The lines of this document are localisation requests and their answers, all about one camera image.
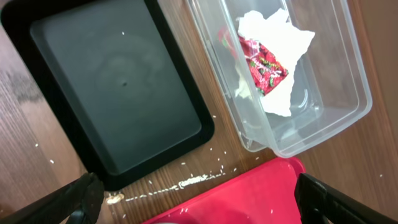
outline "wood grain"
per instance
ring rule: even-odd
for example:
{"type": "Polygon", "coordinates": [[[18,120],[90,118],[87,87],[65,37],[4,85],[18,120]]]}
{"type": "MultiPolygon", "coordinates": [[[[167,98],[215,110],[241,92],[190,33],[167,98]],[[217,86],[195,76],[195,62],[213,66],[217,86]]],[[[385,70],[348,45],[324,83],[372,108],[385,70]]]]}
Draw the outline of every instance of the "wood grain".
{"type": "MultiPolygon", "coordinates": [[[[226,175],[183,190],[162,192],[112,206],[104,203],[99,223],[143,222],[275,156],[270,150],[249,153],[243,149],[187,4],[184,0],[163,0],[161,3],[209,111],[216,116],[216,131],[210,142],[121,192],[126,198],[139,197],[172,187],[191,175],[219,173],[221,165],[226,175]]],[[[363,24],[361,1],[351,0],[350,8],[371,86],[373,109],[346,131],[304,152],[299,158],[308,173],[398,219],[395,209],[398,207],[396,142],[363,24]]],[[[51,109],[0,28],[0,211],[3,210],[0,218],[79,178],[84,171],[51,109]]]]}

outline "brown wooden surface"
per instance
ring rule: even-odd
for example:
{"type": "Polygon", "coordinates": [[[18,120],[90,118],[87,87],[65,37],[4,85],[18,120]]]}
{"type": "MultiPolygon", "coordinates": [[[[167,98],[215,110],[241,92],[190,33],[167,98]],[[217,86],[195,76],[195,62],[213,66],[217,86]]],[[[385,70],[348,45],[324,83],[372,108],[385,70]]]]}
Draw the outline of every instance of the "brown wooden surface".
{"type": "MultiPolygon", "coordinates": [[[[274,157],[270,150],[249,153],[242,148],[185,1],[164,0],[162,5],[206,104],[211,114],[216,116],[216,132],[204,146],[121,192],[126,198],[140,196],[172,187],[190,178],[191,174],[218,173],[221,165],[226,175],[183,190],[113,206],[104,203],[99,223],[139,223],[274,157]]],[[[308,173],[365,205],[398,219],[396,142],[363,24],[362,2],[351,0],[350,7],[371,86],[373,109],[346,131],[304,152],[299,158],[308,173]]],[[[84,171],[51,109],[0,28],[0,217],[71,182],[84,171]]]]}

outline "tabletop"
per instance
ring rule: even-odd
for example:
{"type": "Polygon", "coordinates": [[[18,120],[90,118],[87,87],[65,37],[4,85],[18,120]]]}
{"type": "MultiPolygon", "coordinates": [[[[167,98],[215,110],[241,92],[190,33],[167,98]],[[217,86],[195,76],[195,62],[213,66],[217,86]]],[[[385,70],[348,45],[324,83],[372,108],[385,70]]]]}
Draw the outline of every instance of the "tabletop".
{"type": "MultiPolygon", "coordinates": [[[[306,0],[296,1],[296,9],[306,0]]],[[[211,141],[137,182],[109,194],[98,223],[140,223],[275,158],[245,150],[229,116],[184,0],[160,0],[162,10],[214,119],[211,141]],[[203,174],[217,178],[165,190],[203,174]]],[[[360,0],[349,6],[373,97],[371,112],[320,145],[301,153],[309,174],[398,219],[398,152],[364,26],[360,0]]],[[[42,198],[86,172],[46,100],[0,27],[0,218],[42,198]]]]}

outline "black baking pan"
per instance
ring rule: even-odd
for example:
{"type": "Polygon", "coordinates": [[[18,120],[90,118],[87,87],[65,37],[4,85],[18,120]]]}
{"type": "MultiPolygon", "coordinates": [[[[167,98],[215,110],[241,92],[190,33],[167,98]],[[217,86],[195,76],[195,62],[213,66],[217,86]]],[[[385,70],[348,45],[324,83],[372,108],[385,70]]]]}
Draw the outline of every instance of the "black baking pan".
{"type": "Polygon", "coordinates": [[[13,0],[1,22],[106,190],[211,139],[213,120],[156,0],[13,0]]]}

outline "red candy wrapper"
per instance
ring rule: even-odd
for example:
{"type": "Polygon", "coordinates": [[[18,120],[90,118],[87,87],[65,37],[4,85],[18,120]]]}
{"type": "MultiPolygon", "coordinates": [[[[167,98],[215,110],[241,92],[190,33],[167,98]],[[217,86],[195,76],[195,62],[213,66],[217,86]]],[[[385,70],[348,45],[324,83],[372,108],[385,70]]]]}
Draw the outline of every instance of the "red candy wrapper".
{"type": "MultiPolygon", "coordinates": [[[[219,33],[220,42],[231,51],[233,57],[236,52],[231,46],[231,37],[226,30],[219,33]]],[[[257,89],[265,96],[277,87],[289,72],[278,62],[275,55],[256,40],[246,40],[239,37],[246,62],[257,89]]]]}

